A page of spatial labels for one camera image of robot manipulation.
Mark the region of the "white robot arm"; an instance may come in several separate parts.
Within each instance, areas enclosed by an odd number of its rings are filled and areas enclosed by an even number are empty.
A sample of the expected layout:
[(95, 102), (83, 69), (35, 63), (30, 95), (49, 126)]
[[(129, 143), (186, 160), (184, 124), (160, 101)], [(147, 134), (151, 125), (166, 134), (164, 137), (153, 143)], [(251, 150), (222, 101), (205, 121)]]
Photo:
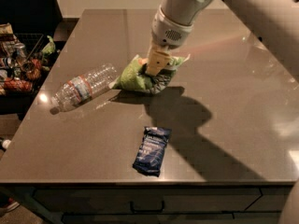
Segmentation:
[[(180, 47), (198, 14), (213, 0), (163, 0), (151, 26), (146, 73), (155, 76), (170, 62), (169, 51)], [(299, 78), (298, 0), (221, 0), (277, 58)]]

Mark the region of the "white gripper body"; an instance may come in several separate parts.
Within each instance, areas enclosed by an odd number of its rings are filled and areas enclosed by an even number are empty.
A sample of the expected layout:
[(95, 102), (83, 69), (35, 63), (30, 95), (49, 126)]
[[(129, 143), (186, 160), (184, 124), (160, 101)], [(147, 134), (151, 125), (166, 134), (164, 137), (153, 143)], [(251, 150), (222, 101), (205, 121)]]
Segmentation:
[(167, 18), (159, 7), (151, 25), (152, 41), (161, 47), (180, 47), (192, 31), (193, 25), (183, 25)]

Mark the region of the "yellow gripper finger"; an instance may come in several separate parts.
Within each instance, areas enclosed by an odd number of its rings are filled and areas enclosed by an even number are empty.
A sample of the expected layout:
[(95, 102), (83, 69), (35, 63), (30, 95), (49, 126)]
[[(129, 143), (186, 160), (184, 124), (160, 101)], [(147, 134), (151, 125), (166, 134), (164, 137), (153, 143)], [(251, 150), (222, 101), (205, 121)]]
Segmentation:
[(152, 43), (149, 47), (146, 74), (157, 76), (170, 62), (171, 55), (168, 46), (160, 46)]

